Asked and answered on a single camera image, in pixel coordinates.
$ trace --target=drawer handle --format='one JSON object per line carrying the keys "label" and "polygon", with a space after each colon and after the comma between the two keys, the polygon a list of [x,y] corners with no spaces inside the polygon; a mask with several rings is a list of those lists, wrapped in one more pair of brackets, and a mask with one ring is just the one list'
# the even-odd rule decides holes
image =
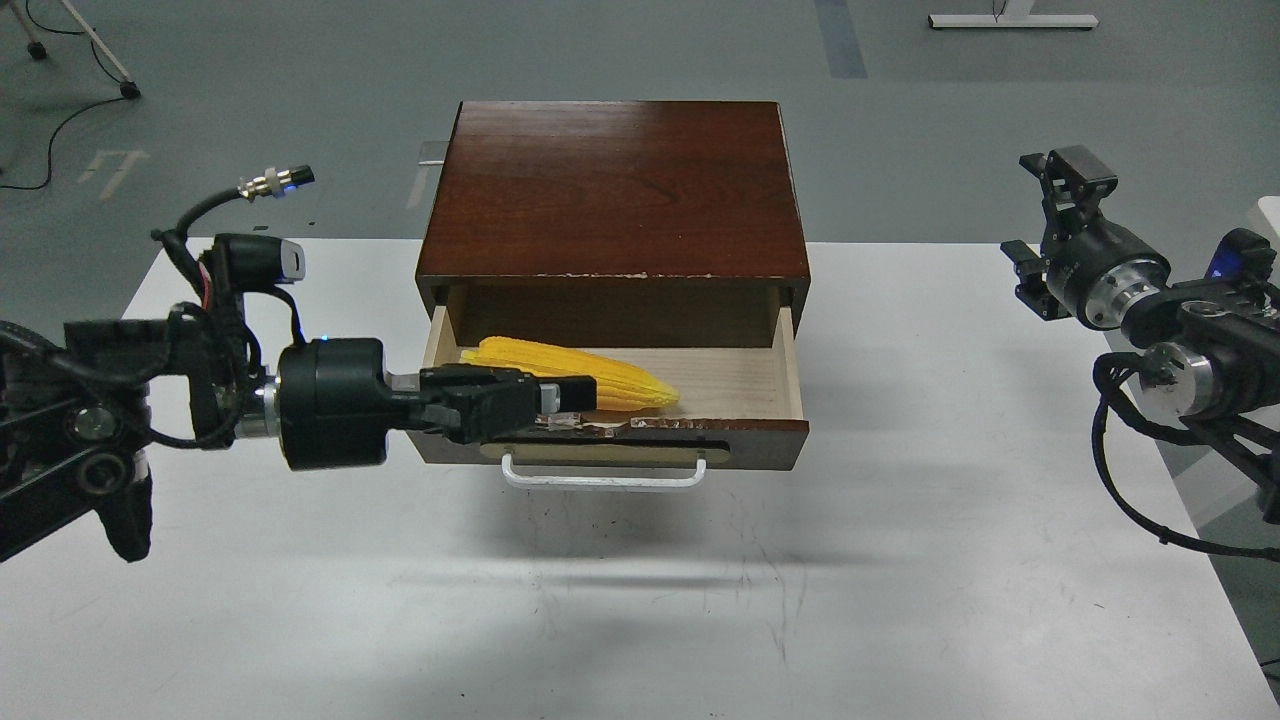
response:
{"label": "drawer handle", "polygon": [[502,475],[521,489],[604,489],[621,492],[678,492],[691,489],[707,477],[707,457],[698,454],[698,465],[687,478],[588,478],[581,475],[521,475],[509,452],[502,456]]}

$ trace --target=wooden drawer cabinet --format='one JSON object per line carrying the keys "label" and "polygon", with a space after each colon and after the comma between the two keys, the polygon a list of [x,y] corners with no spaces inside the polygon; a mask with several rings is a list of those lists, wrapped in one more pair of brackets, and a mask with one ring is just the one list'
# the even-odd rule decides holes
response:
{"label": "wooden drawer cabinet", "polygon": [[772,102],[463,102],[417,265],[425,365],[492,334],[582,347],[676,386],[431,462],[790,469],[809,432],[809,290]]}

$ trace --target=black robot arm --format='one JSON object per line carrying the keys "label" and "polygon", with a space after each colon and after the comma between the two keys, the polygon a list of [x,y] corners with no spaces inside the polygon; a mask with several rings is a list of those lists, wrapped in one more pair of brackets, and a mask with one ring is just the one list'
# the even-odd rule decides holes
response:
{"label": "black robot arm", "polygon": [[[499,368],[444,365],[412,375],[383,368],[374,338],[302,334],[282,286],[305,275],[289,241],[223,233],[193,258],[192,223],[225,202],[282,197],[312,182],[307,167],[274,168],[210,196],[172,229],[156,231],[200,302],[178,302],[163,320],[64,325],[67,347],[0,320],[0,561],[95,511],[116,553],[150,551],[151,473],[143,448],[218,450],[237,438],[278,437],[294,470],[376,465],[393,429],[439,433],[458,443],[509,434],[541,415],[591,410],[590,377],[535,378]],[[268,372],[244,319],[244,295],[284,301],[293,343]],[[187,378],[195,437],[151,427],[147,383]]]}
{"label": "black robot arm", "polygon": [[[1119,328],[1144,351],[1107,354],[1096,365],[1102,404],[1094,418],[1094,457],[1107,489],[1114,486],[1101,430],[1111,410],[1156,439],[1220,452],[1257,484],[1262,519],[1280,524],[1280,433],[1244,416],[1280,404],[1280,290],[1270,283],[1276,256],[1271,245],[1252,231],[1233,229],[1219,242],[1202,278],[1169,284],[1169,261],[1103,217],[1100,202],[1115,191],[1117,179],[1092,152],[1064,147],[1047,156],[1024,155],[1019,164],[1041,183],[1046,224],[1039,255],[1023,241],[1001,245],[1018,274],[1015,295],[1041,319],[1075,316],[1091,329]],[[1185,429],[1146,419],[1121,389],[1129,377],[1137,377],[1143,396],[1170,410]],[[1112,496],[1126,512],[1132,510],[1116,492]],[[1210,550],[1196,538],[1165,530],[1156,533],[1162,542],[1280,561],[1274,548]]]}

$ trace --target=corn cob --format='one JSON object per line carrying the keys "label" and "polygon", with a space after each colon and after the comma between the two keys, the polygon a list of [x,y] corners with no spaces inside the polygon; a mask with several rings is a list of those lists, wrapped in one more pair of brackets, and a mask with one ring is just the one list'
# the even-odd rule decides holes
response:
{"label": "corn cob", "polygon": [[676,388],[635,365],[556,345],[486,337],[480,341],[479,348],[463,350],[462,361],[516,368],[543,378],[591,375],[595,378],[595,405],[600,410],[666,407],[680,401]]}

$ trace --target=chair leg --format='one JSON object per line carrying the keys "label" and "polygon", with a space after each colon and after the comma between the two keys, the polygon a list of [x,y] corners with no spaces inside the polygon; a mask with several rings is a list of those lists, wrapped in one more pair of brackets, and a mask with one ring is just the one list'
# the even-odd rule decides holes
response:
{"label": "chair leg", "polygon": [[27,18],[22,17],[22,10],[18,9],[18,3],[9,3],[9,9],[13,10],[13,17],[18,19],[18,24],[22,26],[22,32],[27,33],[27,53],[31,55],[32,60],[44,60],[49,56],[45,51],[45,45],[40,42],[36,37],[36,31],[27,22]]}

